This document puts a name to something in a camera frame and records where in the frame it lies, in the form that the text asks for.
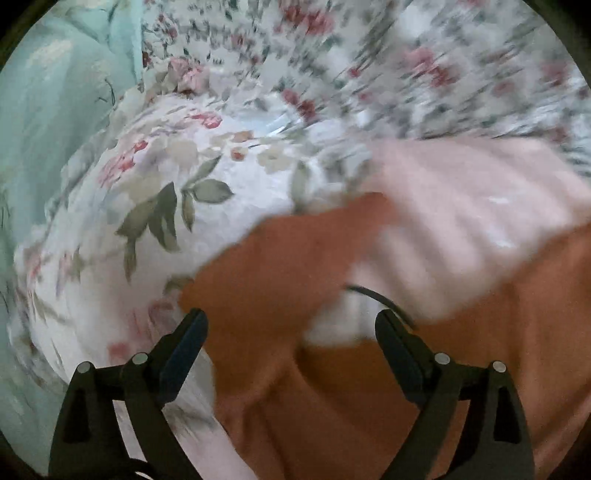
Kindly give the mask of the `small floral print quilt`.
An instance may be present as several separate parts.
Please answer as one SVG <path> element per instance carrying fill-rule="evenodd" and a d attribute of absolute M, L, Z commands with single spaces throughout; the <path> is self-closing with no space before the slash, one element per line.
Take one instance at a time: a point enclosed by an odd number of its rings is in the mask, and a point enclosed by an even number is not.
<path fill-rule="evenodd" d="M 279 92 L 308 121 L 400 138 L 548 141 L 590 173 L 590 89 L 522 1 L 147 1 L 146 65 L 171 57 Z"/>

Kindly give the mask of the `teal floral blanket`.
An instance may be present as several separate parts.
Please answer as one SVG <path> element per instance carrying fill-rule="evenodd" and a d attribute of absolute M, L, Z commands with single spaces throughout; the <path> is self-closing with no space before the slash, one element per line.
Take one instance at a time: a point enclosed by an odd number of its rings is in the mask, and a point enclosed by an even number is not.
<path fill-rule="evenodd" d="M 61 381 L 22 367 L 13 256 L 59 190 L 61 170 L 140 79 L 139 1 L 1 4 L 1 447 L 45 474 Z"/>

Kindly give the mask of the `white floral pillow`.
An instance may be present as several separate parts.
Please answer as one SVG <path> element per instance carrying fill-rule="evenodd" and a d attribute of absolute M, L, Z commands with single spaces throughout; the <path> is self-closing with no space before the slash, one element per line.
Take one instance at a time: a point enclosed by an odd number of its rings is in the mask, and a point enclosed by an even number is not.
<path fill-rule="evenodd" d="M 339 205 L 369 161 L 348 121 L 304 121 L 276 94 L 131 93 L 16 249 L 18 361 L 57 387 L 150 350 L 204 264 L 267 217 Z"/>

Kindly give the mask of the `rust orange knit sweater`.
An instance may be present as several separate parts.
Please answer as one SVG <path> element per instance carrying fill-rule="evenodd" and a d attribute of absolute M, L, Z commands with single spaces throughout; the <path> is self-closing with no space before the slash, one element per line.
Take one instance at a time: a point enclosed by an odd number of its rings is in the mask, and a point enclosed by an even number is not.
<path fill-rule="evenodd" d="M 260 479 L 376 479 L 415 420 L 379 345 L 304 343 L 356 261 L 394 217 L 381 194 L 318 215 L 266 220 L 181 292 L 201 309 L 214 412 Z M 536 475 L 590 428 L 590 229 L 553 240 L 510 281 L 419 330 L 472 365 L 504 362 L 524 406 Z"/>

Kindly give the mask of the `pink bed sheet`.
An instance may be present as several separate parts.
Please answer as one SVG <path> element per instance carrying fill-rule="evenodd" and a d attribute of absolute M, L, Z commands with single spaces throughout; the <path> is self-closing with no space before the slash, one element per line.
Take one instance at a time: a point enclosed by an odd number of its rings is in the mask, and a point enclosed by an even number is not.
<path fill-rule="evenodd" d="M 419 330 L 439 324 L 510 281 L 553 240 L 590 229 L 590 186 L 536 140 L 457 138 L 389 141 L 374 152 L 377 172 L 363 195 L 378 193 L 394 217 L 353 264 L 338 297 L 304 334 L 315 347 L 376 342 L 379 307 L 346 285 L 376 289 L 406 309 Z M 260 479 L 215 416 L 211 426 L 174 417 L 183 451 L 207 479 Z"/>

